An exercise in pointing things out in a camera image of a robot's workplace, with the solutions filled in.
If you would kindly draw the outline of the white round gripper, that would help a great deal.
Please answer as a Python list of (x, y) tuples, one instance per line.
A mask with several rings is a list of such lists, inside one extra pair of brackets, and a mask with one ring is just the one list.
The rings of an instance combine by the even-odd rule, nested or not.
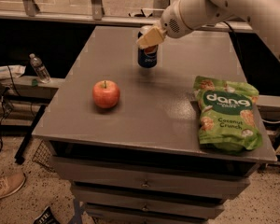
[(138, 48), (146, 49), (159, 45), (166, 35), (171, 38), (180, 38), (192, 33), (193, 29), (187, 23), (189, 12), (189, 3), (183, 0), (178, 0), (168, 6), (161, 15), (161, 28), (153, 25), (140, 29), (141, 35), (136, 41)]

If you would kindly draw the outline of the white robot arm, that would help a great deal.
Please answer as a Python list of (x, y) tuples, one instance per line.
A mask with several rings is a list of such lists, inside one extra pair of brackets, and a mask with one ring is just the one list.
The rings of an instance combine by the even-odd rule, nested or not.
[(245, 21), (280, 62), (280, 0), (177, 0), (137, 40), (140, 49), (180, 38), (230, 17)]

